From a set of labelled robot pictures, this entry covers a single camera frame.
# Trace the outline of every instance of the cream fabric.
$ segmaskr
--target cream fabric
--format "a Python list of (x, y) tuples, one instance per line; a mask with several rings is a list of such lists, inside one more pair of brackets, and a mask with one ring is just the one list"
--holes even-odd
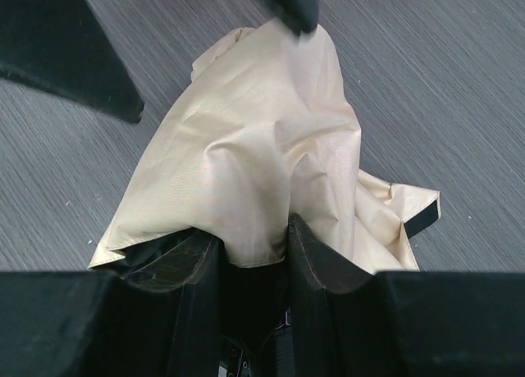
[(193, 64), (90, 267), (189, 227), (221, 238), (237, 266), (273, 264), (298, 213), (371, 273), (417, 269), (403, 221), (439, 193), (359, 170), (360, 141), (322, 27), (299, 41), (274, 21), (235, 30)]

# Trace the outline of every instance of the garment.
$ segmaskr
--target garment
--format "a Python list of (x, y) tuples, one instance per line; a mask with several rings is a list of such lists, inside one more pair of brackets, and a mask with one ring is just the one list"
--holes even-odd
[(230, 263), (284, 258), (291, 214), (370, 273), (417, 269), (404, 223), (439, 192), (388, 184), (359, 166), (361, 129), (336, 48), (319, 26), (297, 39), (270, 21), (232, 31), (194, 64), (140, 159), (90, 267), (195, 227)]

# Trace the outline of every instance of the crumpled fabric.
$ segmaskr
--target crumpled fabric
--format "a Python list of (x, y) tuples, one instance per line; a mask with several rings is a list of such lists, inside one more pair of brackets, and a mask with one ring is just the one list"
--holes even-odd
[(230, 263), (282, 261), (291, 214), (370, 273), (416, 270), (404, 222), (439, 200), (360, 170), (361, 129), (336, 48), (319, 26), (297, 39), (275, 22), (238, 29), (193, 64), (137, 165), (89, 267), (195, 227)]

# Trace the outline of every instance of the gray table surface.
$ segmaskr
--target gray table surface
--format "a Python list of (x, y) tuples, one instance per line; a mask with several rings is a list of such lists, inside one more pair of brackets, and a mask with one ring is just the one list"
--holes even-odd
[[(138, 126), (0, 81), (0, 270), (81, 270), (191, 62), (253, 0), (89, 0), (147, 106)], [(525, 0), (322, 0), (362, 168), (442, 192), (424, 269), (525, 270)]]

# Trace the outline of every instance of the gray wooden floor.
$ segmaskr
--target gray wooden floor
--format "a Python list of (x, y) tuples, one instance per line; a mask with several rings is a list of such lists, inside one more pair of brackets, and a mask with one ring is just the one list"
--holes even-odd
[[(84, 269), (190, 66), (252, 0), (89, 0), (147, 107), (138, 126), (0, 82), (0, 269)], [(442, 191), (423, 268), (525, 270), (525, 0), (322, 0), (362, 168)]]

